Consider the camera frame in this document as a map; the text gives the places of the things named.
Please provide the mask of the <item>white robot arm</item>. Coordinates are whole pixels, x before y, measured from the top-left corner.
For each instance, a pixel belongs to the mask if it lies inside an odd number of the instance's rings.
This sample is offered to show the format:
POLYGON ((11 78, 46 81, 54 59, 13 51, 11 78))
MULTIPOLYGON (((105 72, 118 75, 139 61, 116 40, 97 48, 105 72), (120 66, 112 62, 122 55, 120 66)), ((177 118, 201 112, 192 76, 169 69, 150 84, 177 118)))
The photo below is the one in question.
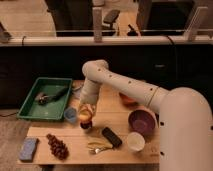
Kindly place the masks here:
POLYGON ((213 112, 198 91, 162 87, 113 73, 105 60, 86 62, 80 102, 95 105, 107 84, 159 115, 159 171, 213 171, 213 112))

